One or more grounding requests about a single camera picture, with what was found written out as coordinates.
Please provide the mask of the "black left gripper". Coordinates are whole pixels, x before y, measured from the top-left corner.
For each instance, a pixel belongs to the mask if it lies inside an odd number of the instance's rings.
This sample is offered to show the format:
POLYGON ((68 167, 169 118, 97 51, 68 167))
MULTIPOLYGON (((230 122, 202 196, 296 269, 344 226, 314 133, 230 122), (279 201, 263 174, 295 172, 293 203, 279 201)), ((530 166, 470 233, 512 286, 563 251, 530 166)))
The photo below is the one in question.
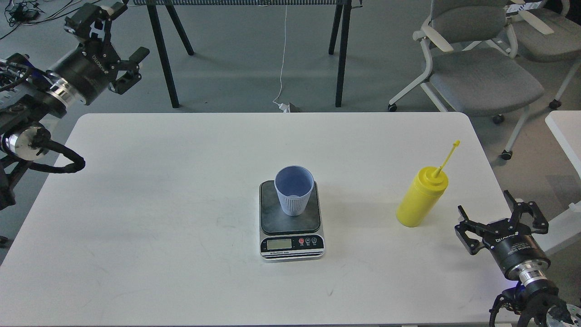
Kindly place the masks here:
POLYGON ((75 87, 85 105, 90 105, 107 86, 116 94, 124 94, 141 80, 140 64, 150 50, 140 46, 128 60, 120 60, 111 44, 112 22, 128 9, 127 4, 85 3, 73 16, 65 18, 64 30, 76 37, 81 48, 65 54, 48 72, 75 87))

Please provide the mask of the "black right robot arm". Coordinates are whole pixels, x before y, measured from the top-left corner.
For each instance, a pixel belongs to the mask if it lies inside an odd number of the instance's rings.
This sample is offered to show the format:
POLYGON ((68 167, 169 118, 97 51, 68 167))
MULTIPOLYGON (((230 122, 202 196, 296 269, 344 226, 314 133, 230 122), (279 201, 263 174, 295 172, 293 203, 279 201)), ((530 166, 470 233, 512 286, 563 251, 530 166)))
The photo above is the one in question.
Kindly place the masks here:
POLYGON ((505 308, 519 316, 519 327, 527 327, 530 321, 538 327, 578 327, 580 308, 560 298, 558 287, 545 274, 551 261, 533 237, 548 233, 548 221, 537 203, 518 201, 507 190, 504 196, 512 204, 510 217, 485 225, 471 221, 459 206, 460 219, 454 228, 469 254, 488 250, 504 277, 516 282, 496 296, 488 325, 495 326, 505 308))

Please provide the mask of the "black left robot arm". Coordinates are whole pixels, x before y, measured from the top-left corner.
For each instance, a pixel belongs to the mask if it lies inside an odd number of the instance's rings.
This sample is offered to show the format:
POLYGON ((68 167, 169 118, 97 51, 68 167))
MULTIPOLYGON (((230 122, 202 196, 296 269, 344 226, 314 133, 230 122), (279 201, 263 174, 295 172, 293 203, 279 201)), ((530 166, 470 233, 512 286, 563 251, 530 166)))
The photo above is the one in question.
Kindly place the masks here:
POLYGON ((60 119, 76 102, 90 105, 105 89, 124 94, 141 80, 140 62, 150 51, 141 46, 123 60, 111 43, 112 22, 127 4, 85 3, 66 17, 64 30, 79 45, 46 71, 23 54, 1 60, 2 209, 15 205, 13 190, 27 170, 75 173, 85 167, 79 154, 52 140, 43 118, 51 114, 60 119))

